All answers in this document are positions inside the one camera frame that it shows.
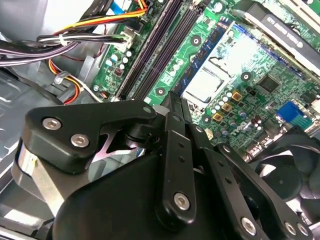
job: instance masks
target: white connector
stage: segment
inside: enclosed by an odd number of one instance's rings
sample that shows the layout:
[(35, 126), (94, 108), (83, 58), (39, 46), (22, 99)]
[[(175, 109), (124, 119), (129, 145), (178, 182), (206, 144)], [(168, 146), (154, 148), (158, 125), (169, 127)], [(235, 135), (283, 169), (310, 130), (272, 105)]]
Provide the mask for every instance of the white connector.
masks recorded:
[(320, 114), (320, 99), (313, 101), (311, 106), (317, 113)]
[(198, 5), (199, 3), (201, 3), (202, 2), (202, 0), (193, 0), (192, 1), (192, 3), (194, 4), (194, 5)]
[(206, 128), (204, 131), (205, 131), (206, 135), (208, 136), (208, 139), (209, 139), (209, 140), (211, 140), (211, 139), (214, 138), (214, 133), (212, 132), (211, 129)]

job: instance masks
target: black fan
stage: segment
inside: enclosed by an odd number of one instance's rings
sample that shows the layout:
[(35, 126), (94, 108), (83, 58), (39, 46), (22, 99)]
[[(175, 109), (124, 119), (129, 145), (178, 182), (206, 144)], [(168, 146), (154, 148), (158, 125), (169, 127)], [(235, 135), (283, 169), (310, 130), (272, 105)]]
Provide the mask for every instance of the black fan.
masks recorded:
[(266, 166), (275, 169), (262, 178), (286, 202), (297, 200), (305, 216), (320, 222), (320, 142), (294, 127), (250, 165), (261, 174)]

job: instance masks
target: blue connector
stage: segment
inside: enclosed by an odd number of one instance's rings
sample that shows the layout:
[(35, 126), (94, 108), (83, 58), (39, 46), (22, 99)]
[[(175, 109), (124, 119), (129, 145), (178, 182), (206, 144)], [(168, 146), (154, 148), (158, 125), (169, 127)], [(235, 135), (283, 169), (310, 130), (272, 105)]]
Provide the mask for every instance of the blue connector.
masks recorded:
[(115, 15), (124, 14), (125, 12), (119, 7), (118, 4), (116, 4), (115, 1), (110, 6), (111, 10), (114, 12)]
[(312, 124), (311, 119), (308, 118), (292, 101), (288, 101), (284, 104), (276, 114), (287, 123), (290, 123), (293, 126), (300, 126), (303, 130), (307, 129)]

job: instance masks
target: cable tie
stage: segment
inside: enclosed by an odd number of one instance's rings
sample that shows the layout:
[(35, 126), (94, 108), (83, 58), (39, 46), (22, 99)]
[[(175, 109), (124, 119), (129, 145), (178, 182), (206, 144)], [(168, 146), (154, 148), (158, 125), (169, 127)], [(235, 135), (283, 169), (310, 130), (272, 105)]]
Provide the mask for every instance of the cable tie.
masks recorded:
[(60, 72), (59, 74), (57, 74), (57, 75), (55, 76), (55, 78), (54, 78), (54, 83), (55, 83), (55, 84), (61, 84), (62, 81), (63, 81), (66, 77), (68, 77), (68, 76), (70, 76), (70, 73), (69, 73), (69, 72), (67, 72), (67, 71), (62, 71), (62, 72)]
[(68, 42), (64, 39), (63, 34), (59, 34), (59, 40), (62, 46), (67, 46)]

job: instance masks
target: ram slot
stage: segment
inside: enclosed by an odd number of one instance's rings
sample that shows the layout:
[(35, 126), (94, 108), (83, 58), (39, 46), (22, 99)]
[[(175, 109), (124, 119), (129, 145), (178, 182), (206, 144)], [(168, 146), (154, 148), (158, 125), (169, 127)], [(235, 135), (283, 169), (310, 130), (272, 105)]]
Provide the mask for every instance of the ram slot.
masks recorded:
[(164, 44), (160, 54), (156, 57), (151, 69), (139, 84), (137, 91), (133, 95), (135, 100), (144, 100), (158, 78), (165, 70), (166, 66), (190, 32), (193, 25), (207, 7), (209, 1), (204, 1), (201, 6), (191, 7), (184, 13), (181, 20), (173, 30), (169, 40)]
[(164, 10), (162, 11), (152, 32), (145, 41), (130, 71), (117, 90), (115, 94), (116, 98), (119, 98), (121, 100), (125, 100), (127, 98), (128, 94), (131, 92), (131, 90), (139, 80), (139, 76), (144, 71), (146, 64), (153, 56), (162, 38), (173, 23), (177, 13), (182, 6), (182, 3), (183, 0), (168, 0), (166, 2)]

